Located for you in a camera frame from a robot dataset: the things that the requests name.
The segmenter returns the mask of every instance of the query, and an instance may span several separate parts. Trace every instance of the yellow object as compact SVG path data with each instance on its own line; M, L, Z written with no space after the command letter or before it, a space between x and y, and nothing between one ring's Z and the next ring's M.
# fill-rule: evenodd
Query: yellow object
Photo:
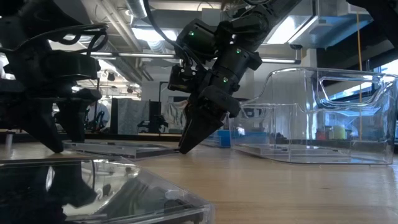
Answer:
M333 139L346 139L346 130L344 125L334 125L333 134Z

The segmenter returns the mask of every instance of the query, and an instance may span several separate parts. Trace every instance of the clear plastic bin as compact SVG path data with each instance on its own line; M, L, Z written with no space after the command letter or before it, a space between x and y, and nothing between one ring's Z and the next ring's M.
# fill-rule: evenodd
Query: clear plastic bin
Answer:
M397 76L288 68L231 120L232 148L295 163L391 164Z
M127 159L0 164L0 223L214 223L211 203Z

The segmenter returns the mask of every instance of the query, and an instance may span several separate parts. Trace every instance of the wire bundle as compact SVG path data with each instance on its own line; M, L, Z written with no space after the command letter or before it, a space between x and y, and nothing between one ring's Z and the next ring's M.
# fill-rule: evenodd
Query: wire bundle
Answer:
M26 47L30 46L36 40L40 39L51 39L55 36L63 36L65 37L67 34L73 34L75 37L72 40L60 39L60 42L63 45L73 45L80 40L82 35L93 35L91 42L89 43L87 49L77 50L77 53L86 53L90 56L91 52L96 52L102 49L108 41L108 35L106 33L106 29L108 25L106 23L97 23L97 24L88 24L88 25L78 25L78 26L71 26L71 27L62 27L59 29L51 30L48 32L44 32L43 34L39 34L35 37L26 40L25 42L21 43L18 47L14 49L7 49L4 47L0 48L0 53L5 54L12 54L18 53L21 50L24 50ZM102 40L95 46L95 43L102 37Z

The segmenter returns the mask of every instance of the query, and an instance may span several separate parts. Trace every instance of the pipe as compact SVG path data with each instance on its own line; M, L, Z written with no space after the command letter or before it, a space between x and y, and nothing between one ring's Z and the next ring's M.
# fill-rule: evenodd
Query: pipe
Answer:
M110 13L115 16L116 20L119 22L120 26L122 27L122 29L127 34L127 36L129 37L130 41L135 45L135 49L133 49L133 50L142 52L142 48L141 48L136 36L132 33L131 28L126 25L125 21L120 16L119 12L115 9L115 7L110 3L109 0L101 0L101 1L103 1L106 4L106 6L109 9Z
M175 54L147 54L147 53L117 53L117 52L92 52L91 56L101 57L135 57L135 58L178 58ZM299 64L301 59L287 58L261 58L263 63Z
M178 58L174 54L117 53L117 52L92 52L91 56L137 57L137 58Z
M109 21L112 23L115 29L120 33L120 36L123 38L124 41L126 41L128 46L132 48L134 51L136 51L137 47L134 45L132 40L123 32L123 30L119 27L116 21L113 19L112 15L108 12L104 4L102 3L102 0L95 0L95 2L97 3L98 7L104 12L105 16L109 19Z
M147 17L142 0L126 0L126 5L134 18L143 19Z

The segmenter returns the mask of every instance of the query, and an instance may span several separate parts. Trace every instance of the ceiling pipe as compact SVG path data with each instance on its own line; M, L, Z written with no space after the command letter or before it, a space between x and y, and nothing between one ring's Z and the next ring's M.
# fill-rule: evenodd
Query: ceiling pipe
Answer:
M104 3L105 3L105 6L109 9L109 12L110 12L110 13L116 18L116 20L119 22L119 24L116 23L116 22L115 22L115 24L113 24L113 22L111 21L112 24L113 24L115 27L116 27L116 26L122 27L122 29L123 29L123 30L125 31L125 33L127 34L128 39L134 44L133 50L134 50L134 51L138 51L138 52L142 52L142 48L141 48L141 46L140 46L140 44L139 44L139 42L138 42L136 36L132 33L131 28L130 28L129 26L126 25L126 22L125 22L124 19L120 16L119 12L116 10L116 8L114 7L114 5L112 5L112 4L110 3L109 0L101 0L101 2L104 2Z
M115 27L115 29L119 32L120 36L123 38L124 41L128 44L130 48L132 48L134 51L137 51L137 47L134 45L132 40L123 32L122 28L118 25L118 23L113 19L112 15L108 12L108 10L105 8L103 2L101 0L95 0L97 3L98 7L104 12L105 16L109 19L109 21L112 23L112 25Z
M134 57L134 58L178 58L175 54L147 54L147 53L117 53L117 52L92 52L91 56L101 57ZM301 58L261 58L263 63L286 63L286 64L300 64Z
M126 5L134 18L143 19L147 17L142 0L126 0Z
M138 52L142 52L142 47L140 46L136 36L132 32L130 26L127 26L124 19L120 16L119 12L116 10L114 5L109 0L101 0L105 3L106 7L109 9L110 13L115 16L116 20L119 22L118 24L114 24L114 26L120 25L122 29L125 31L127 36L130 38L131 42L136 46L136 50ZM145 68L142 67L142 60L141 58L137 58L135 61L136 68L140 71L140 75L145 77L148 81L153 81L154 79L145 71Z

